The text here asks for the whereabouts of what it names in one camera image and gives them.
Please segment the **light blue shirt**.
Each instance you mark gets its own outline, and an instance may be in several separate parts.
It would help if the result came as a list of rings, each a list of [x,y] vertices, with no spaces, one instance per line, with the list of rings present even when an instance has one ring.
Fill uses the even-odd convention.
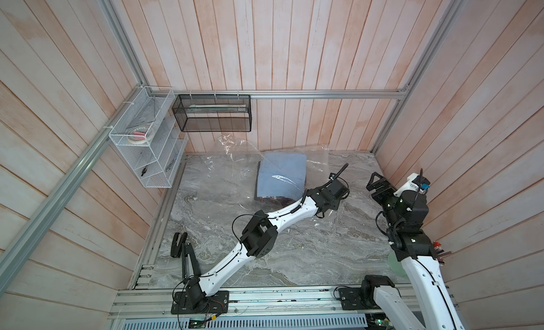
[[[259,162],[257,197],[302,198],[305,189],[307,157],[296,152],[268,152]]]

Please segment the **clear plastic vacuum bag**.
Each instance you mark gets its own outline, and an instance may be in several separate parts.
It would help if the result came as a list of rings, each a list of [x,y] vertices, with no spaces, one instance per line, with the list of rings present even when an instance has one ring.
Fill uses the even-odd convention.
[[[221,137],[205,155],[190,156],[179,186],[181,226],[199,258],[225,255],[258,211],[272,212],[324,185],[333,172],[327,146],[259,151]]]

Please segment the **red black plaid shirt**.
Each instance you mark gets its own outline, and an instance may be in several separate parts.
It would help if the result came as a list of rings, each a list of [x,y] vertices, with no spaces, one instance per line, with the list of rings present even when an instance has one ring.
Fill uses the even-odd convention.
[[[288,206],[296,202],[296,200],[286,197],[258,197],[258,201],[273,205],[281,205],[282,207]]]

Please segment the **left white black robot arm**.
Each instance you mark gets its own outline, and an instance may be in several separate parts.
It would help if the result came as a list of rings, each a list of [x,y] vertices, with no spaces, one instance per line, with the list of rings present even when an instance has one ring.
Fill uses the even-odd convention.
[[[252,219],[236,237],[234,249],[206,273],[201,272],[192,244],[187,241],[188,234],[175,233],[170,255],[182,259],[182,280],[178,284],[182,289],[172,290],[171,313],[202,313],[213,303],[226,307],[226,301],[215,299],[219,289],[246,263],[268,254],[282,231],[309,217],[322,219],[326,212],[339,209],[340,202],[349,195],[348,184],[341,178],[347,167],[344,164],[338,172],[330,174],[325,184],[306,190],[302,198],[283,209],[251,214]]]

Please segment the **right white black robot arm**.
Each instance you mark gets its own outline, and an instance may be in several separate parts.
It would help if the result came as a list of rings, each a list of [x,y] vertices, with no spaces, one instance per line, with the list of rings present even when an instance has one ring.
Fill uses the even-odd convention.
[[[420,321],[406,306],[387,276],[367,275],[359,296],[366,307],[380,308],[396,329],[462,329],[463,323],[443,280],[434,243],[422,226],[429,213],[426,193],[430,182],[422,173],[411,174],[395,188],[373,173],[366,186],[388,224],[385,235],[415,291],[423,316]]]

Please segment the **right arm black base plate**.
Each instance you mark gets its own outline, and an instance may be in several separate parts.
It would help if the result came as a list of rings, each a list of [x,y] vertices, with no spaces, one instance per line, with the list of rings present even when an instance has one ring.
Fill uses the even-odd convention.
[[[378,310],[380,307],[372,297],[374,288],[365,281],[361,287],[341,285],[335,287],[333,296],[340,301],[343,310]]]

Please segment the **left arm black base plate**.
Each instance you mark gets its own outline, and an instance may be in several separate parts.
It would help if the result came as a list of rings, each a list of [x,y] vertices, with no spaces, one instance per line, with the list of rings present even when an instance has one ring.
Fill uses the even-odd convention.
[[[176,292],[171,306],[171,314],[222,314],[228,311],[229,291],[220,290],[211,297],[202,297],[197,300],[191,297],[187,292]]]

